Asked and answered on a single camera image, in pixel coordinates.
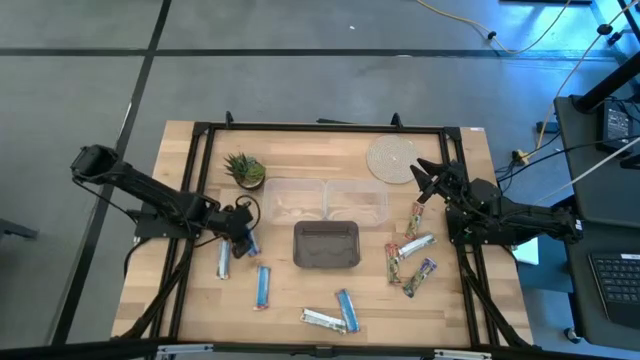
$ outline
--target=gray concrete floor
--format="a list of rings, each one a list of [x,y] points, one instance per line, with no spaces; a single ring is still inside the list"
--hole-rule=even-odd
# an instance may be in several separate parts
[[[535,39],[560,9],[495,0],[457,8],[444,0],[431,3],[491,26],[513,48]],[[0,48],[146,48],[160,5],[159,0],[3,1]],[[607,18],[611,9],[617,11],[601,7]],[[536,50],[584,50],[597,24],[589,8],[571,7]],[[490,49],[471,27],[410,0],[175,1],[160,47]],[[625,43],[620,47],[632,51]],[[600,41],[596,48],[607,47]],[[0,168],[5,170],[0,217],[40,230],[35,242],[5,237],[0,243],[1,348],[49,340],[95,204],[73,186],[68,166],[81,145],[115,144],[141,63],[139,57],[0,57]],[[150,172],[166,120],[221,120],[230,110],[237,121],[324,117],[383,124],[399,112],[406,124],[485,127],[499,167],[514,148],[534,146],[533,126],[574,65],[439,57],[157,57],[125,159]],[[586,61],[563,94],[584,93],[616,66],[613,59]],[[629,94],[628,87],[619,93]],[[545,150],[554,147],[562,147],[559,140]],[[545,195],[543,188],[568,180],[566,162],[558,156],[518,176],[508,194],[535,201]],[[113,201],[139,205],[118,191]],[[108,211],[70,341],[109,337],[132,232],[126,217]],[[532,291],[525,298],[538,345],[592,354],[608,350],[570,345],[561,337],[571,325],[566,298]]]

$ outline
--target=white cable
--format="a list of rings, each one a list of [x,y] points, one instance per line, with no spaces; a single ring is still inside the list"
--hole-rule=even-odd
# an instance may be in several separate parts
[[[439,14],[439,15],[442,15],[442,16],[446,16],[446,17],[448,17],[448,18],[450,18],[450,19],[454,19],[454,20],[462,21],[462,22],[465,22],[465,23],[467,23],[467,24],[474,25],[474,26],[479,27],[480,29],[482,29],[482,30],[486,31],[486,32],[487,32],[487,34],[490,34],[490,33],[491,33],[491,30],[489,30],[486,26],[484,26],[484,25],[480,24],[480,23],[479,23],[479,22],[477,22],[477,21],[473,21],[473,20],[471,20],[471,19],[463,18],[463,17],[461,17],[461,16],[456,16],[456,15],[453,15],[453,14],[446,13],[446,12],[444,12],[444,11],[442,11],[442,10],[438,10],[438,9],[436,9],[435,7],[433,7],[432,5],[429,5],[429,4],[425,3],[425,2],[424,2],[424,1],[422,1],[422,0],[416,0],[416,1],[418,2],[418,4],[420,4],[420,5],[424,6],[424,7],[426,7],[427,9],[429,9],[429,10],[431,10],[431,11],[435,12],[436,14]],[[502,43],[500,42],[500,40],[498,40],[498,36],[497,36],[497,35],[496,35],[496,36],[494,36],[494,37],[492,37],[492,38],[491,38],[491,40],[495,41],[495,42],[496,42],[496,44],[498,44],[498,46],[500,46],[500,48],[502,48],[502,50],[504,50],[504,52],[506,52],[507,54],[513,54],[513,55],[521,54],[521,53],[523,53],[523,52],[525,52],[525,51],[527,51],[527,50],[531,49],[532,47],[534,47],[537,43],[539,43],[539,42],[540,42],[540,40],[542,40],[542,38],[544,38],[544,37],[545,37],[545,35],[547,35],[547,33],[549,32],[549,30],[551,30],[551,28],[553,27],[553,25],[555,25],[555,24],[556,24],[556,22],[558,22],[558,20],[559,20],[559,19],[560,19],[560,17],[562,16],[562,13],[564,13],[564,11],[565,11],[565,10],[567,10],[567,8],[569,7],[569,4],[571,4],[571,1],[572,1],[572,0],[567,0],[567,2],[564,4],[564,7],[562,8],[562,10],[560,10],[560,12],[558,13],[558,16],[556,16],[556,18],[551,22],[551,25],[549,25],[549,27],[547,28],[547,30],[545,30],[545,31],[542,33],[542,35],[540,35],[540,37],[539,37],[536,41],[534,41],[533,43],[531,43],[531,45],[527,46],[526,48],[524,48],[524,49],[522,49],[522,50],[509,50],[509,49],[507,49],[506,47],[504,47],[504,45],[502,45]]]
[[[602,161],[600,161],[599,163],[595,164],[593,167],[591,167],[591,169],[583,172],[580,176],[578,176],[577,178],[571,180],[571,182],[569,182],[566,185],[563,185],[562,187],[560,187],[558,190],[552,192],[551,194],[543,197],[542,199],[536,201],[534,203],[534,205],[537,205],[538,203],[540,203],[543,200],[548,199],[549,197],[557,194],[558,192],[562,191],[564,188],[569,187],[575,183],[577,183],[578,181],[582,180],[582,178],[584,178],[585,176],[591,174],[594,170],[596,170],[597,168],[599,168],[600,166],[602,166],[604,163],[606,163],[607,161],[613,159],[614,157],[616,157],[618,154],[620,154],[621,152],[625,151],[626,149],[628,149],[629,147],[633,146],[635,143],[640,142],[640,137],[636,138],[635,140],[633,140],[632,142],[628,143],[627,145],[621,147],[620,149],[618,149],[618,151],[614,152],[613,154],[607,156],[606,158],[604,158]]]
[[[611,19],[611,21],[609,21],[609,23],[607,25],[613,24],[613,22],[616,21],[620,17],[620,15],[622,15],[625,11],[629,10],[629,8],[631,8],[633,5],[635,5],[638,1],[640,1],[640,0],[634,0],[631,3],[629,3],[629,5],[627,5],[627,7],[625,7],[624,9],[620,10],[620,12],[616,16],[614,16],[613,19]],[[587,56],[587,53],[589,52],[589,50],[591,50],[593,45],[596,44],[596,42],[600,39],[601,36],[602,35],[598,34],[596,39],[587,48],[587,51],[584,52],[584,54],[580,58],[580,61],[578,61],[578,63],[576,64],[576,67],[574,67],[573,70],[571,70],[571,72],[569,73],[569,76],[567,76],[567,78],[564,80],[562,85],[560,85],[560,89],[558,89],[558,92],[556,93],[556,96],[554,96],[554,99],[557,98],[558,96],[560,96],[560,91],[562,91],[564,86],[567,84],[567,81],[569,81],[569,78],[571,77],[571,75],[573,75],[573,73],[578,69],[578,66],[580,66],[582,61],[584,61],[584,58]],[[538,143],[536,144],[535,150],[538,150],[540,148],[540,145],[542,144],[542,136],[544,135],[544,129],[547,127],[547,123],[549,122],[549,118],[551,118],[551,112],[552,111],[553,111],[553,102],[551,102],[551,104],[549,105],[549,110],[547,111],[547,115],[545,116],[544,121],[542,122],[542,129],[540,129],[540,136],[538,137]]]

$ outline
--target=potted succulent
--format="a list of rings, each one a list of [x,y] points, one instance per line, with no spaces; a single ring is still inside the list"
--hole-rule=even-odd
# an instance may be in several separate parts
[[[253,156],[245,156],[243,153],[237,156],[229,154],[225,160],[225,167],[229,171],[227,175],[233,176],[243,189],[257,190],[264,184],[266,168]]]

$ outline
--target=keyboard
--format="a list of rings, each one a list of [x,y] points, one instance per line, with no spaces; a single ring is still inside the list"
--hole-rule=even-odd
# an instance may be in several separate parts
[[[640,329],[640,254],[589,256],[607,318]]]

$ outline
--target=succulent plant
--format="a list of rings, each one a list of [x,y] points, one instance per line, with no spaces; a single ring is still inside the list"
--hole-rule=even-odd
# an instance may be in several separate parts
[[[229,171],[227,175],[233,176],[238,184],[256,184],[264,178],[266,169],[253,156],[229,154],[225,160],[228,164],[225,168]]]

